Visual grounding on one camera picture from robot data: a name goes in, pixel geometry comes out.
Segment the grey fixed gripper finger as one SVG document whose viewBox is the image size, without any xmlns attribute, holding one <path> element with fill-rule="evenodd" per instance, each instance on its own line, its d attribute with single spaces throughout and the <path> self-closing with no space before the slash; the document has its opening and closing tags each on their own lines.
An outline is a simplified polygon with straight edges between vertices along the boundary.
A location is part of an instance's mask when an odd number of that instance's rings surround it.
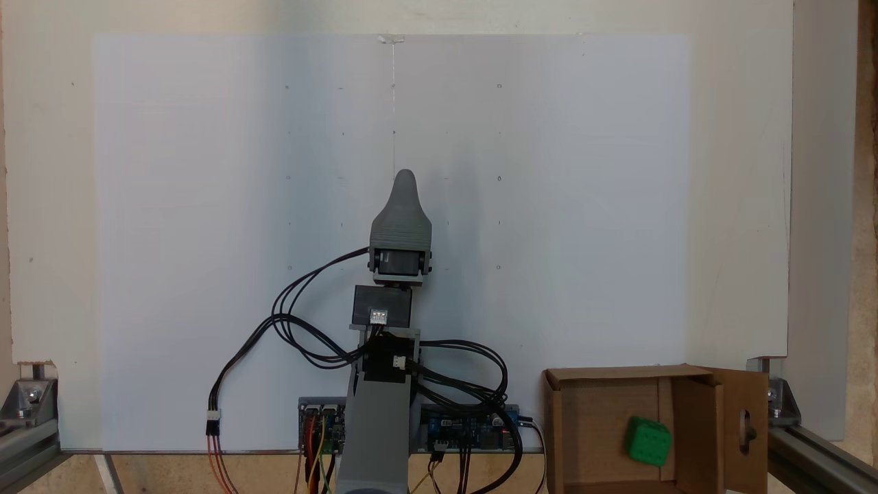
<svg viewBox="0 0 878 494">
<path fill-rule="evenodd" d="M 430 249 L 431 241 L 432 223 L 420 205 L 415 175 L 401 169 L 385 206 L 371 223 L 370 249 Z"/>
</svg>

